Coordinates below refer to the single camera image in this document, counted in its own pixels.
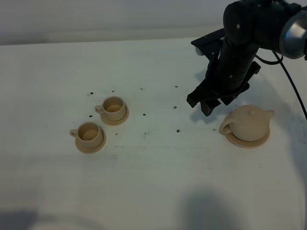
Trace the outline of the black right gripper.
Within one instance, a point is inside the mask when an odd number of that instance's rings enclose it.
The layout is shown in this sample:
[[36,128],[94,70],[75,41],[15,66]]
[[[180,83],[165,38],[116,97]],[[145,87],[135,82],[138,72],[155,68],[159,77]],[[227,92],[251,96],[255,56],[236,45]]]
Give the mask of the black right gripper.
[[219,29],[191,42],[201,56],[209,60],[205,79],[187,96],[191,107],[201,104],[201,111],[209,116],[221,103],[229,105],[238,95],[249,89],[248,81],[260,70],[254,61],[259,49],[255,43],[234,44]]

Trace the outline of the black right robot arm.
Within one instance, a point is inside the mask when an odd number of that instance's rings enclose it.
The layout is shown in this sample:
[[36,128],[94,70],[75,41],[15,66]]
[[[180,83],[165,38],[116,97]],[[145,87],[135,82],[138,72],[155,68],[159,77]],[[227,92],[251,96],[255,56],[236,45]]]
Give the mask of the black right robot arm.
[[191,107],[210,115],[249,89],[260,70],[257,51],[267,49],[282,57],[307,55],[307,10],[284,0],[239,0],[229,4],[223,28],[192,41],[209,60],[205,79],[187,96]]

